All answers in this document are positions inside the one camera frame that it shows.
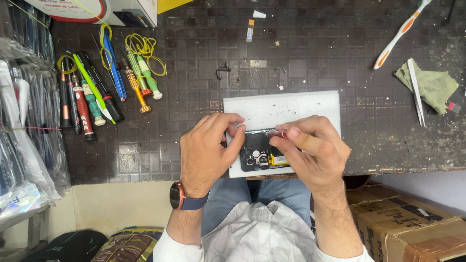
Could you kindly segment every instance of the hand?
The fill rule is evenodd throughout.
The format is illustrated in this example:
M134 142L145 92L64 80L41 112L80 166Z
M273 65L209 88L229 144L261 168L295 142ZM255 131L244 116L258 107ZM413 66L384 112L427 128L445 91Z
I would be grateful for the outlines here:
M314 196L342 186L342 173L351 149L326 117L314 115L275 128L287 130L288 138L273 137L270 144L285 155Z
M243 123L244 118L236 113L214 113L181 137L180 181L187 197L205 197L238 157L246 126L236 129L235 122ZM220 144L226 141L225 130L233 137L228 147Z

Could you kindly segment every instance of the shirt cuff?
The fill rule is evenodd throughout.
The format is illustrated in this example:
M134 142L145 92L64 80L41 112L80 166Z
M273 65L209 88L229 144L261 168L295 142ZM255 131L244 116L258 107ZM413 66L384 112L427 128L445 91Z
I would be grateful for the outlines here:
M204 261L204 247L186 245L176 242L165 228L153 251L154 261L157 262L202 262Z
M374 262L374 260L367 253L366 247L363 245L363 253L360 256L350 257L350 258L338 258L334 256L327 255L322 250L320 250L319 245L317 244L317 238L314 241L314 262Z

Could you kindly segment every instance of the dark tiled table surface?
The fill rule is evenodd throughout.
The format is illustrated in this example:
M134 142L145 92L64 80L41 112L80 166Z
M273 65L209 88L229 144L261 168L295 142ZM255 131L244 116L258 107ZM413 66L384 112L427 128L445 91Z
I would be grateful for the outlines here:
M346 175L466 169L465 1L456 2L450 24L441 27L451 1L433 0L383 67L371 69L416 3L194 0L159 15L156 29L112 27L114 47L123 47L120 32L157 39L156 55L168 67L168 77L156 78L164 97L146 99L152 112L143 115L126 81L128 101L118 102L126 120L94 127L94 143L65 130L72 184L178 179L180 136L203 115L221 111L223 98L321 90L340 91L343 140L352 148ZM255 19L253 42L246 43L255 9L267 18ZM90 35L98 27L54 23L56 57L87 51L118 97ZM410 57L458 81L449 101L463 107L459 114L440 116L424 103L427 127L419 126L412 94L393 76ZM218 81L215 69L225 62L232 72ZM281 77L279 65L287 70Z

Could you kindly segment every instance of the white and orange toothbrush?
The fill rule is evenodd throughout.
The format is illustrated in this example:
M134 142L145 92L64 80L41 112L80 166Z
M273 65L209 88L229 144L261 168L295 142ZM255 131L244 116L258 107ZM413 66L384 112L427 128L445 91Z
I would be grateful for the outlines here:
M409 28L411 28L416 17L421 13L422 9L424 9L424 7L427 6L430 2L431 0L422 0L422 3L419 6L418 10L406 22L404 22L404 24L401 26L400 30L398 31L397 35L388 44L388 46L385 47L385 49L380 54L379 58L377 58L377 61L374 64L374 69L378 69L379 67L382 66L382 64L387 59L388 54L391 52L391 50L393 49L397 41L401 38L402 35L406 33L406 31L409 30Z

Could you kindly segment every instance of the cardboard box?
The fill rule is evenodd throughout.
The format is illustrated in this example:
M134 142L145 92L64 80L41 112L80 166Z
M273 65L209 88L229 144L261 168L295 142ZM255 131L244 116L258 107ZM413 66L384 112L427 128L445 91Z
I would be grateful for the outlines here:
M381 186L366 186L347 196L374 261L466 261L466 221L461 217Z
M78 0L79 4L75 0L25 1L57 21L102 24L101 19L115 26L157 26L157 0Z

